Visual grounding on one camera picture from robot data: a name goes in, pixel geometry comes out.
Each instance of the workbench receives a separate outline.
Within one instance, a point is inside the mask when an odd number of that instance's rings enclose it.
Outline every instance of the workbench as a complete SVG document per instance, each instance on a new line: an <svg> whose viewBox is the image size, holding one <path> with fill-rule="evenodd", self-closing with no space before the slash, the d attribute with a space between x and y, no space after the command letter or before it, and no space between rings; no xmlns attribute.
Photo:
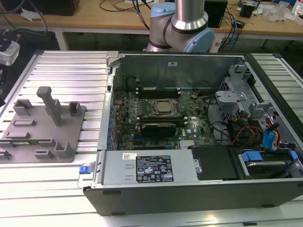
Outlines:
<svg viewBox="0 0 303 227"><path fill-rule="evenodd" d="M72 17L56 15L45 15L49 31L55 33L60 50L69 49L64 32L84 33L117 33L117 34L149 34L135 12L107 12L100 9L100 0L80 0L80 6ZM102 4L106 9L115 10L112 6L115 0L107 0ZM236 19L246 23L240 38L252 39L280 39L280 40L303 40L303 26L292 20L267 22L262 15L252 14L251 18L239 17L239 11L235 10L233 4L237 0L229 0L230 13ZM130 3L120 3L119 7L132 7ZM150 11L146 6L140 7L146 23L150 24ZM37 31L44 31L41 21L27 21L20 15L7 15L8 19L16 27L30 28ZM7 21L0 17L0 28L12 29ZM231 29L228 19L223 19L220 28L214 28L215 41L211 52L218 52L220 43Z"/></svg>
<svg viewBox="0 0 303 227"><path fill-rule="evenodd" d="M302 79L282 58L272 54L253 56L303 121ZM39 86L50 86L53 98L58 98L61 105L80 101L87 110L73 162L0 165L1 226L242 226L243 222L267 227L302 226L302 196L265 209L99 216L77 182L79 167L96 160L106 79L106 52L44 52L32 57L7 96L7 105L0 108L1 137L15 114L12 107L17 99L43 104L36 96ZM256 88L268 100L262 87ZM92 174L83 176L84 182L91 182Z"/></svg>

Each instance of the motherboard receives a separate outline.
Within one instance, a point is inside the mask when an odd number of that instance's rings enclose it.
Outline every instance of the motherboard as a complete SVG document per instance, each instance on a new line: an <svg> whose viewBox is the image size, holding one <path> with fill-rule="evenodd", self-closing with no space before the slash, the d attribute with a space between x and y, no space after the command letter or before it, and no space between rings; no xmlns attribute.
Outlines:
<svg viewBox="0 0 303 227"><path fill-rule="evenodd" d="M208 96L179 91L177 97L141 98L134 92L116 90L118 150L187 149L215 144L205 114Z"/></svg>

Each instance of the power supply label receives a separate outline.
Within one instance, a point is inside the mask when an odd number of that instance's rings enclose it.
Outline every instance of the power supply label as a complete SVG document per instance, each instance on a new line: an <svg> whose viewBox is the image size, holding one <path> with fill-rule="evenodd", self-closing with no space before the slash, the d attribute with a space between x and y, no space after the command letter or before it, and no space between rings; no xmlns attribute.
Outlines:
<svg viewBox="0 0 303 227"><path fill-rule="evenodd" d="M137 156L136 170L136 180L138 183L174 181L170 155Z"/></svg>

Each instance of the circuit board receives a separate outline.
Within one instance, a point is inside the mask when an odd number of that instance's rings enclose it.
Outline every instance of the circuit board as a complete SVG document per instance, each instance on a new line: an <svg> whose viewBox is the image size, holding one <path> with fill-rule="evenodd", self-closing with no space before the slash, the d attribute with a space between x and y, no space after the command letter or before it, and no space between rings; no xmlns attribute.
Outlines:
<svg viewBox="0 0 303 227"><path fill-rule="evenodd" d="M188 145L215 144L215 137L207 124L205 96L191 97L193 91L181 91L178 99L139 99L135 93L115 91L118 150L138 149L187 149ZM167 101L169 107L161 104ZM135 130L138 116L156 114L152 108L161 104L163 110L173 111L173 116L186 119L183 127L177 127L175 135L168 138L146 138Z"/></svg>

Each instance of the black box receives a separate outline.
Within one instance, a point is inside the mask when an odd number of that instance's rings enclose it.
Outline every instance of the black box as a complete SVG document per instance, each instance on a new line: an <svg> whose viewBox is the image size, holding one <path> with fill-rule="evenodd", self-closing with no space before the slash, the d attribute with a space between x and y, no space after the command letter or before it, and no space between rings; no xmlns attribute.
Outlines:
<svg viewBox="0 0 303 227"><path fill-rule="evenodd" d="M208 14L208 27L220 27L227 6L227 0L205 0L204 11Z"/></svg>
<svg viewBox="0 0 303 227"><path fill-rule="evenodd" d="M15 9L22 0L0 0L0 2L6 11L11 11ZM32 2L43 14L72 16L77 10L80 0L32 0ZM24 2L22 8L35 12L27 1Z"/></svg>
<svg viewBox="0 0 303 227"><path fill-rule="evenodd" d="M240 17L250 18L252 12L255 10L256 6L250 4L243 4L240 11Z"/></svg>

